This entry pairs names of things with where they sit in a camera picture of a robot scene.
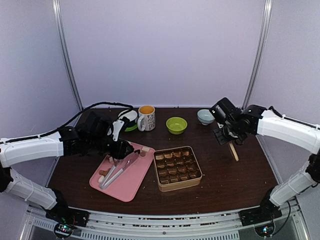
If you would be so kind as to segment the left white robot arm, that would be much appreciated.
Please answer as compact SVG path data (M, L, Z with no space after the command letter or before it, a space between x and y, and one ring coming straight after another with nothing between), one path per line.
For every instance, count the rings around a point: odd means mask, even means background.
M119 138L131 122L124 112L116 120L98 112L90 112L77 127L69 125L51 132L22 138L0 140L0 191L12 193L25 201L40 205L61 222L72 218L72 211L58 190L43 187L16 172L18 163L49 157L86 155L97 152L122 160L134 152L134 147Z

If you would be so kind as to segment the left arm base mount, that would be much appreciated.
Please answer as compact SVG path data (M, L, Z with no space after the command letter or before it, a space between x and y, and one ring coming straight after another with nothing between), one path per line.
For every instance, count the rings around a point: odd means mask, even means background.
M86 227L90 213L85 210L74 208L66 209L45 209L46 217L54 220L59 224L68 225L70 227Z

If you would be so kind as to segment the bear print tin lid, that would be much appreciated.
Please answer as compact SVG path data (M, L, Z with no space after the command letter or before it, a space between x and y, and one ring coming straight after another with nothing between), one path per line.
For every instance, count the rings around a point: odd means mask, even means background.
M237 151L236 151L236 149L235 149L235 147L234 147L234 145L233 145L232 142L229 142L229 143L228 143L228 149L229 149L229 151L230 151L230 154L231 154L232 157L234 158L234 160L235 160L236 162L238 162L238 161L239 161L239 156L238 156L238 153L237 153Z

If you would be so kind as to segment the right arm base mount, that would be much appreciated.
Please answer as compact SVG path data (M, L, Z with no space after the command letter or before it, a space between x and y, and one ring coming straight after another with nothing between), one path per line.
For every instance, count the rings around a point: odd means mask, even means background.
M261 206L241 210L238 214L243 227L269 222L282 216L282 212L278 208L270 210Z

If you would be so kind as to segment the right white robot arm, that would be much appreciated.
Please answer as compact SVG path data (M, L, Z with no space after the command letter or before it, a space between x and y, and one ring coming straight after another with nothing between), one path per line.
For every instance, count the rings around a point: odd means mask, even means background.
M259 220L268 220L292 197L320 182L320 127L280 114L273 106L249 105L241 109L226 97L210 108L218 127L213 133L220 145L242 145L248 135L275 138L310 152L308 160L289 179L268 191L256 210Z

